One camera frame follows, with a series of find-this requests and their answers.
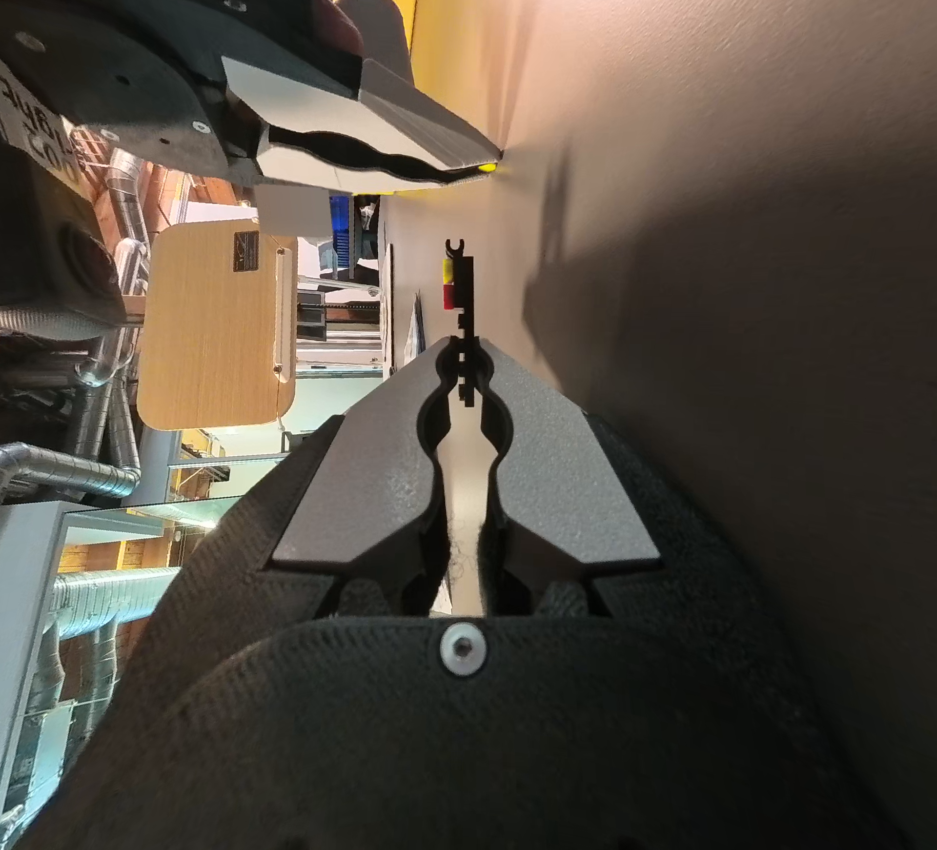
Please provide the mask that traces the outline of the black lego plate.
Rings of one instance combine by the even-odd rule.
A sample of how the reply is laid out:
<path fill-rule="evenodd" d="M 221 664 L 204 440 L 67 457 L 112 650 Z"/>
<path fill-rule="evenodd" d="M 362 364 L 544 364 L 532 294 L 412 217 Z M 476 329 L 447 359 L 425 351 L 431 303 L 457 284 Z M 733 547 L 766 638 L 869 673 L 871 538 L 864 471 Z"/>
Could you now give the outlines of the black lego plate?
<path fill-rule="evenodd" d="M 446 240 L 447 257 L 454 260 L 454 283 L 458 292 L 458 307 L 452 310 L 456 313 L 460 334 L 455 341 L 458 353 L 458 397 L 470 409 L 475 405 L 477 390 L 474 258 L 466 254 L 463 239 L 459 239 L 456 245 Z"/>

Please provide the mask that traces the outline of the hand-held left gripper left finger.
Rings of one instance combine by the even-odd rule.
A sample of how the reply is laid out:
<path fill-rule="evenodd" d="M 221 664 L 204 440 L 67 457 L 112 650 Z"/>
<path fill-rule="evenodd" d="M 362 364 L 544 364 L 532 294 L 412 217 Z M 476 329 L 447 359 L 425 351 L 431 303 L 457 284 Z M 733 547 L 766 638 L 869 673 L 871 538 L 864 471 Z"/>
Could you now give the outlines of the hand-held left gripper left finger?
<path fill-rule="evenodd" d="M 450 339 L 345 414 L 272 556 L 276 568 L 369 579 L 389 603 L 434 603 L 450 560 L 438 450 L 450 432 Z"/>

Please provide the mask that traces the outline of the blue plastic rack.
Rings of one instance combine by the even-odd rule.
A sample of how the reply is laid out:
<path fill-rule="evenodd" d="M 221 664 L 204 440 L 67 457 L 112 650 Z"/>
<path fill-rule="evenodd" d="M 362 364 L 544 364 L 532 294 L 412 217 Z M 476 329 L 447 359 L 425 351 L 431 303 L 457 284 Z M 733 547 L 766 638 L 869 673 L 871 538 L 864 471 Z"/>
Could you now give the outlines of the blue plastic rack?
<path fill-rule="evenodd" d="M 379 257 L 380 197 L 330 196 L 333 230 L 334 276 L 342 281 L 378 284 L 378 273 L 368 262 Z"/>

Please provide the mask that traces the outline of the lego instruction booklet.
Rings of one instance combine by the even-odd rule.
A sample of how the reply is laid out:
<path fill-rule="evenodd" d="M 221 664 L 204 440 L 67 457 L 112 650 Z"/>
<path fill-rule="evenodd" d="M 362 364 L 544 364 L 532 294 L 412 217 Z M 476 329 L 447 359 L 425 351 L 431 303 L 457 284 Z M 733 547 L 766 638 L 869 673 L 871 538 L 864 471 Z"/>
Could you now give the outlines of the lego instruction booklet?
<path fill-rule="evenodd" d="M 412 305 L 409 312 L 408 324 L 404 341 L 404 348 L 401 358 L 401 366 L 405 366 L 420 355 L 427 348 L 426 329 L 424 321 L 424 309 L 422 295 L 416 292 L 413 295 Z"/>

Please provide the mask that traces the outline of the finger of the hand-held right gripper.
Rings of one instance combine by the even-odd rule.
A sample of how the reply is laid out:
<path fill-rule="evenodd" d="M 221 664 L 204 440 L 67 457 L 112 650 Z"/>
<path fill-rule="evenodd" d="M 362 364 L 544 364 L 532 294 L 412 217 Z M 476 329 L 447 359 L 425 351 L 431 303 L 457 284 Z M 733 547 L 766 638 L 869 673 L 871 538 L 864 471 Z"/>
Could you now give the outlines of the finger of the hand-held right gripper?
<path fill-rule="evenodd" d="M 263 177 L 350 195 L 391 195 L 469 183 L 480 167 L 439 169 L 399 153 L 383 153 L 360 139 L 328 131 L 267 126 L 256 163 Z"/>
<path fill-rule="evenodd" d="M 221 61 L 228 88 L 271 128 L 340 134 L 383 155 L 412 158 L 437 170 L 500 161 L 500 148 L 468 121 L 375 60 L 364 60 L 353 96 L 233 58 Z"/>

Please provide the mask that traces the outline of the light wooden table board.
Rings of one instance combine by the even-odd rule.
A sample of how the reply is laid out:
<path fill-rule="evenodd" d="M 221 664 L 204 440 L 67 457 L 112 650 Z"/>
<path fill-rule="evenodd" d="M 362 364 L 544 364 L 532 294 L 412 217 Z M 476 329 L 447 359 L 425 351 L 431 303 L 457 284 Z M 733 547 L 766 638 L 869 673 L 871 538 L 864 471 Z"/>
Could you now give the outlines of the light wooden table board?
<path fill-rule="evenodd" d="M 185 223 L 152 246 L 137 410 L 173 431 L 263 425 L 296 389 L 298 241 L 256 221 Z"/>

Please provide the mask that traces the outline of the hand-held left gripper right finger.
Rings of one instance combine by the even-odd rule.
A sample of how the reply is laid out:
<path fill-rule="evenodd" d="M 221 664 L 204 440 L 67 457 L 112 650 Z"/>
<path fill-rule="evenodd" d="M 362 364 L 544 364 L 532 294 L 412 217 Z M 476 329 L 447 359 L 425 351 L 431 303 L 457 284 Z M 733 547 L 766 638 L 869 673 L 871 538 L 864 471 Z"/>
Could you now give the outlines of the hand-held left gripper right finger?
<path fill-rule="evenodd" d="M 481 430 L 495 450 L 480 532 L 486 607 L 536 607 L 555 583 L 661 566 L 583 411 L 491 341 L 477 344 Z"/>

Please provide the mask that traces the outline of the silver ventilation duct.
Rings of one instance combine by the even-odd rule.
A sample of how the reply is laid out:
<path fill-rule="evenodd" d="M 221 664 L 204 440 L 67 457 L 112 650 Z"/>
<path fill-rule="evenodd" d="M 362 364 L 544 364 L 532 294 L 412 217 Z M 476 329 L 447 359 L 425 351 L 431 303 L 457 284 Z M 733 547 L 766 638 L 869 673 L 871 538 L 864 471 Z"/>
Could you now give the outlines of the silver ventilation duct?
<path fill-rule="evenodd" d="M 139 196 L 144 162 L 114 148 L 105 176 L 111 207 L 122 229 L 116 247 L 116 276 L 122 302 L 144 304 L 151 243 Z M 142 478 L 132 430 L 125 370 L 143 328 L 143 317 L 123 314 L 100 336 L 73 378 L 76 401 L 69 420 L 71 450 L 54 451 L 25 442 L 2 444 L 2 497 L 14 481 L 77 494 L 125 498 Z"/>

